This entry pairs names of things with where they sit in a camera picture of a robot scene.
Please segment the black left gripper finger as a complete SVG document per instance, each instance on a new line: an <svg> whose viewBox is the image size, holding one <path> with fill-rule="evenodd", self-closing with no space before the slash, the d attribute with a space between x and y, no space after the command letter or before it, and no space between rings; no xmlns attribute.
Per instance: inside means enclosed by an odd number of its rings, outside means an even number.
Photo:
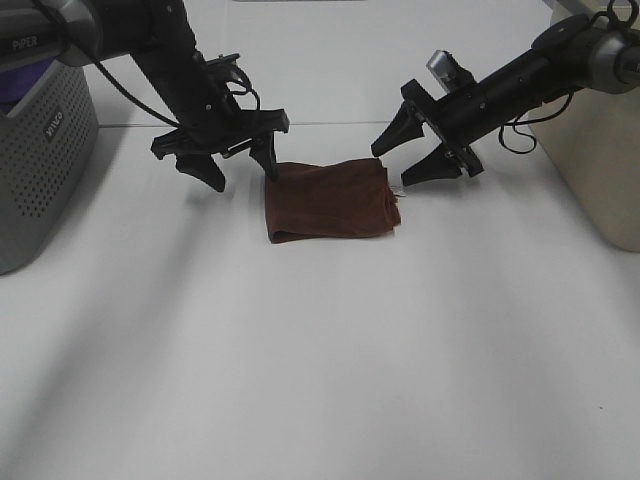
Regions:
<svg viewBox="0 0 640 480"><path fill-rule="evenodd" d="M205 183L216 192L225 190L225 176L210 152L198 151L176 155L176 169Z"/></svg>
<svg viewBox="0 0 640 480"><path fill-rule="evenodd" d="M271 181L278 179L278 165L275 153L274 133L269 131L250 141L249 156L264 170Z"/></svg>

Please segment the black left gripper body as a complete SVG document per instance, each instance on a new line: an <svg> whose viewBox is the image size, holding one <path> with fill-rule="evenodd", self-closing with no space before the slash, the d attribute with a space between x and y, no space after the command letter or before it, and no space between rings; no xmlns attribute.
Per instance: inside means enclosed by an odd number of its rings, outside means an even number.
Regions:
<svg viewBox="0 0 640 480"><path fill-rule="evenodd" d="M174 130L152 141L159 159L198 151L228 158L249 151L254 137L289 131L286 112L263 110L244 74L153 74L151 84L176 118Z"/></svg>

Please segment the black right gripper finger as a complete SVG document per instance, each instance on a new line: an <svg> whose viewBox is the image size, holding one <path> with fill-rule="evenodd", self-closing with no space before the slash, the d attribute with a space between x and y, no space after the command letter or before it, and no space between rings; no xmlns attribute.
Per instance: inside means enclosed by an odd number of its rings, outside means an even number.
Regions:
<svg viewBox="0 0 640 480"><path fill-rule="evenodd" d="M381 156L404 143L422 138L422 125L416 111L410 105L402 104L390 124L371 144L371 153Z"/></svg>
<svg viewBox="0 0 640 480"><path fill-rule="evenodd" d="M408 187L432 180L457 179L461 175L461 168L453 154L447 149L436 149L405 170L401 174L401 181Z"/></svg>

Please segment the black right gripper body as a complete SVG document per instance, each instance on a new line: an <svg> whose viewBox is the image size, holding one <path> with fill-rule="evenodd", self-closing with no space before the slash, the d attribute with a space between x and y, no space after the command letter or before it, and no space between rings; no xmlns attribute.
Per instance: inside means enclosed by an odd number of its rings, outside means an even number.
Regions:
<svg viewBox="0 0 640 480"><path fill-rule="evenodd" d="M484 171L470 145L492 130L489 125L491 101L488 99L492 82L493 77L489 75L438 100L416 80L401 88L405 104L410 105L423 124L428 124L439 137L440 145L436 149L451 152L462 174L467 173L470 177Z"/></svg>

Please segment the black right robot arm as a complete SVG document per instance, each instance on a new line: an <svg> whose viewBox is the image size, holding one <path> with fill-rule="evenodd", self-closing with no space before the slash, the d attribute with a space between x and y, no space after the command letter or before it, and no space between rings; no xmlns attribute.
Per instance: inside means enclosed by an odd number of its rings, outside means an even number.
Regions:
<svg viewBox="0 0 640 480"><path fill-rule="evenodd" d="M639 85L639 33L630 21L585 14L568 17L540 34L531 48L482 81L445 50L427 67L446 94L434 99L417 80L401 88L403 102L372 143L381 156L423 136L430 126L440 145L401 175L410 186L437 179L474 177L484 168L471 145L527 112L581 89L622 94Z"/></svg>

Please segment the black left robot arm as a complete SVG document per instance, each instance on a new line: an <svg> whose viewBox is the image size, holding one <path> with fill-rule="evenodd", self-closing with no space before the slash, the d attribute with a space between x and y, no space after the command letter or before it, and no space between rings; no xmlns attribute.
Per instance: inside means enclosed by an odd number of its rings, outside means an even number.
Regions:
<svg viewBox="0 0 640 480"><path fill-rule="evenodd" d="M243 109L239 96L258 94L238 66L238 55L208 60L197 47L180 0L4 1L1 68L13 70L53 58L71 67L106 69L106 59L130 56L172 113L173 131L155 138L157 159L221 192L225 176L215 163L246 151L277 180L274 135L289 129L282 109Z"/></svg>

